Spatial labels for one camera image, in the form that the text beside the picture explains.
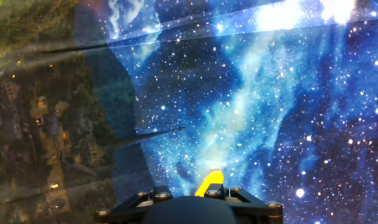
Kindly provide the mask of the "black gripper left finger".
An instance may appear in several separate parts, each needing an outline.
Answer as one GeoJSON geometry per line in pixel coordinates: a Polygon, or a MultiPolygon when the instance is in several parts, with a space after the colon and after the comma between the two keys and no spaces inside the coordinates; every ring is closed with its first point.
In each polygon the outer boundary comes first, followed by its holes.
{"type": "Polygon", "coordinates": [[[149,192],[138,192],[113,209],[103,209],[94,213],[95,223],[141,223],[152,205],[173,198],[167,186],[155,186],[149,192]]]}

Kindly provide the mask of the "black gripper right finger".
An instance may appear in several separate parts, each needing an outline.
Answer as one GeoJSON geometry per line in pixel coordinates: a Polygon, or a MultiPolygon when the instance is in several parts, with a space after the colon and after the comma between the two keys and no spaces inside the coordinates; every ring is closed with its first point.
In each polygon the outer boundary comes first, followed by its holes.
{"type": "Polygon", "coordinates": [[[231,189],[223,184],[210,184],[205,198],[224,201],[236,223],[283,224],[283,205],[276,201],[263,202],[240,187],[231,189]]]}

